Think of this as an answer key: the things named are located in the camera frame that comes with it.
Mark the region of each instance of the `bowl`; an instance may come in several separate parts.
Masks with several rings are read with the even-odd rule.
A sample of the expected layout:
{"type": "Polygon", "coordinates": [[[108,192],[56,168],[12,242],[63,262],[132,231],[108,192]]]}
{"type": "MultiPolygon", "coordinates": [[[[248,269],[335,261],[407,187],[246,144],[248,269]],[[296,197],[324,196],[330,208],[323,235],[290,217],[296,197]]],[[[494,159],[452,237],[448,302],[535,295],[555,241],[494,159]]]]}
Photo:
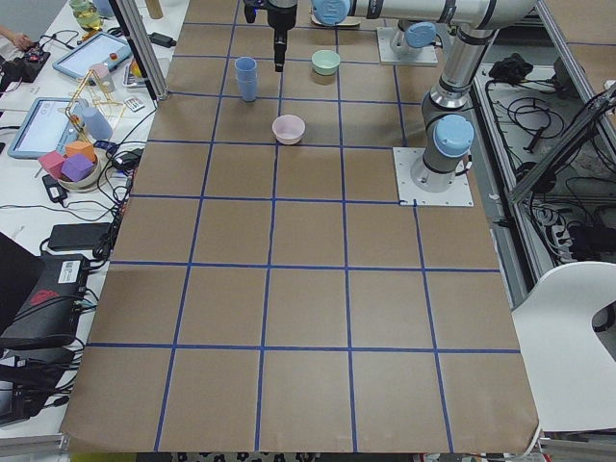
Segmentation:
{"type": "Polygon", "coordinates": [[[335,74],[340,65],[340,55],[331,50],[319,50],[312,55],[312,68],[319,75],[335,74]]]}
{"type": "Polygon", "coordinates": [[[295,144],[301,140],[306,130],[306,124],[297,115],[281,115],[271,125],[271,131],[276,139],[283,144],[295,144]]]}
{"type": "Polygon", "coordinates": [[[97,162],[94,164],[92,171],[86,178],[79,181],[65,181],[63,179],[59,179],[58,183],[69,191],[75,191],[76,193],[88,193],[96,189],[96,180],[98,180],[98,177],[103,170],[100,158],[98,158],[98,156],[96,157],[97,162]]]}

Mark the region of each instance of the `white chair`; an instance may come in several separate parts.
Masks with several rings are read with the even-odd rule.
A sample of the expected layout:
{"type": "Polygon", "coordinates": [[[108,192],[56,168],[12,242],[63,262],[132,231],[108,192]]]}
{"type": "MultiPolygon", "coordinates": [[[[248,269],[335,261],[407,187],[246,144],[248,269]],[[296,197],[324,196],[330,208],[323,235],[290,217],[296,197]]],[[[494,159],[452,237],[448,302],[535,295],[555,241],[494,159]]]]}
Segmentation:
{"type": "Polygon", "coordinates": [[[616,427],[616,362],[592,327],[616,300],[616,265],[580,262],[543,275],[513,312],[544,431],[616,427]]]}

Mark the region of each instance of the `white table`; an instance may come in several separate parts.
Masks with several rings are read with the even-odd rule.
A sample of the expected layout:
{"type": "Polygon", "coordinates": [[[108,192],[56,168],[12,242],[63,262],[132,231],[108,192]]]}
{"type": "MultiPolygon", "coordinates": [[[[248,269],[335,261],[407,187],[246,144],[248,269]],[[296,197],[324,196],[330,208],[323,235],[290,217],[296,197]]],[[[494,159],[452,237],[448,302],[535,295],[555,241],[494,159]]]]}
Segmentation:
{"type": "MultiPolygon", "coordinates": [[[[177,39],[189,0],[161,0],[165,16],[158,20],[149,18],[143,0],[138,0],[137,4],[138,6],[141,4],[140,10],[142,11],[143,21],[148,32],[159,32],[177,39]]],[[[108,20],[105,23],[105,29],[116,25],[116,21],[108,20]]],[[[70,7],[66,4],[46,34],[51,35],[62,29],[77,30],[77,27],[77,22],[72,16],[70,7]]],[[[55,42],[50,42],[45,49],[52,53],[52,62],[67,53],[65,48],[55,42]]],[[[169,60],[172,58],[174,48],[167,49],[154,45],[154,49],[158,58],[167,58],[169,60]]],[[[128,110],[124,112],[111,138],[111,141],[116,142],[121,141],[154,107],[146,89],[126,89],[121,85],[122,69],[123,66],[120,66],[120,69],[114,73],[116,88],[114,100],[121,101],[128,96],[136,95],[146,104],[146,108],[137,113],[131,113],[128,110]]],[[[0,111],[5,111],[0,117],[0,126],[20,125],[26,116],[26,111],[30,109],[32,102],[37,97],[69,97],[75,91],[77,85],[78,83],[75,80],[53,69],[51,63],[46,64],[35,83],[23,84],[17,90],[7,93],[0,98],[0,111]]],[[[153,115],[151,115],[144,123],[140,124],[130,136],[130,140],[146,141],[153,118],[153,115]]],[[[0,155],[0,205],[43,204],[47,207],[61,210],[61,205],[52,204],[47,197],[40,179],[44,172],[39,172],[39,162],[36,160],[17,160],[7,155],[6,152],[13,140],[14,133],[15,131],[0,131],[0,141],[5,142],[7,145],[2,155],[0,155]]],[[[126,179],[121,177],[113,179],[115,186],[125,181],[126,179]]],[[[109,185],[106,185],[104,188],[107,191],[111,190],[109,185]]],[[[77,200],[95,200],[102,204],[108,204],[110,207],[112,206],[111,201],[99,191],[69,192],[65,203],[77,200]]],[[[97,218],[104,212],[104,209],[96,205],[76,206],[71,208],[71,210],[84,218],[97,218]]],[[[41,208],[25,210],[0,209],[0,232],[11,237],[35,255],[39,255],[39,244],[49,237],[54,224],[78,222],[82,221],[70,214],[48,211],[41,208]]],[[[106,268],[103,268],[89,278],[88,287],[97,294],[100,294],[105,274],[106,268]]],[[[80,318],[77,337],[84,341],[90,332],[93,317],[94,313],[87,313],[80,318]]],[[[67,376],[63,377],[62,382],[66,380],[67,376]]],[[[0,427],[0,456],[3,455],[3,448],[9,448],[14,444],[23,444],[21,438],[43,437],[51,440],[53,435],[58,435],[65,409],[66,406],[51,407],[42,410],[37,416],[28,421],[0,427]]],[[[61,457],[61,455],[43,456],[42,458],[37,456],[34,459],[26,458],[25,460],[56,461],[61,460],[61,457]]]]}
{"type": "MultiPolygon", "coordinates": [[[[174,39],[177,39],[182,27],[182,21],[186,15],[186,9],[189,4],[189,0],[161,0],[161,5],[164,9],[165,15],[161,19],[151,19],[145,7],[144,0],[136,0],[136,4],[139,7],[143,24],[146,31],[149,33],[158,32],[165,34],[174,39]]],[[[106,19],[103,23],[103,30],[108,30],[117,26],[115,19],[106,19]]],[[[61,30],[74,30],[79,32],[79,36],[70,42],[71,45],[76,45],[77,39],[84,34],[84,31],[80,29],[77,21],[73,17],[72,10],[68,6],[68,2],[56,16],[56,19],[51,23],[49,29],[45,33],[51,36],[55,32],[61,30]]],[[[65,41],[70,37],[70,33],[60,33],[58,39],[65,41]]],[[[152,45],[156,57],[163,60],[170,60],[173,56],[174,47],[164,48],[159,45],[152,45]]],[[[52,63],[60,59],[69,53],[70,50],[66,49],[62,44],[51,40],[44,46],[44,50],[51,53],[49,62],[45,64],[44,68],[38,75],[35,82],[32,84],[20,84],[16,90],[9,91],[0,98],[0,111],[14,110],[14,111],[28,111],[32,106],[34,100],[41,96],[68,98],[73,95],[77,82],[58,72],[52,67],[52,63]]],[[[140,111],[134,117],[141,117],[144,111],[149,111],[153,108],[152,102],[148,95],[146,88],[140,89],[127,89],[122,85],[123,72],[126,64],[130,63],[130,59],[121,63],[117,70],[112,75],[115,84],[114,100],[123,101],[129,96],[137,96],[143,103],[146,104],[146,108],[140,111]]]]}

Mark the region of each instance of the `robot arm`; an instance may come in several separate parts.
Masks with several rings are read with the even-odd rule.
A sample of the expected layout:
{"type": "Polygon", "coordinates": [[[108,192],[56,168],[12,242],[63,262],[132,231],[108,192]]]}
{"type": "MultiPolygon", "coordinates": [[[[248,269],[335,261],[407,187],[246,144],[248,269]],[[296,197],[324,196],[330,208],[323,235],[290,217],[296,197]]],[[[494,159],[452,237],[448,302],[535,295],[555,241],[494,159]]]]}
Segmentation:
{"type": "Polygon", "coordinates": [[[459,25],[458,34],[431,101],[454,111],[466,95],[496,31],[523,18],[537,0],[313,0],[313,13],[335,25],[348,15],[367,19],[397,18],[459,25]]]}
{"type": "Polygon", "coordinates": [[[325,16],[339,10],[340,4],[348,4],[348,15],[367,19],[405,18],[468,24],[472,29],[500,29],[524,17],[535,3],[536,0],[315,0],[313,8],[321,4],[325,16]]]}
{"type": "Polygon", "coordinates": [[[468,93],[483,56],[499,28],[522,19],[537,0],[312,0],[313,13],[327,25],[348,15],[458,25],[449,58],[439,81],[422,103],[427,147],[411,168],[421,189],[442,193],[451,184],[459,160],[475,136],[472,124],[455,112],[468,93]]]}
{"type": "Polygon", "coordinates": [[[287,53],[287,33],[295,27],[297,0],[244,0],[244,16],[249,24],[255,21],[257,10],[268,12],[268,24],[273,29],[273,61],[276,72],[282,72],[287,53]]]}

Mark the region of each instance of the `person's hand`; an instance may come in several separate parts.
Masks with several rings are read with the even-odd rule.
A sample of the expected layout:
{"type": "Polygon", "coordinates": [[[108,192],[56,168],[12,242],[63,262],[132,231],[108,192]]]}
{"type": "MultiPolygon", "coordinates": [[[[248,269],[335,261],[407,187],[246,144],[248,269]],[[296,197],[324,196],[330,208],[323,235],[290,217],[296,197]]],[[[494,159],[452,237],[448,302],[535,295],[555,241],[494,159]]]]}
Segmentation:
{"type": "Polygon", "coordinates": [[[15,34],[15,36],[13,37],[13,45],[15,45],[15,47],[19,48],[21,51],[25,51],[34,44],[25,34],[15,34]]]}

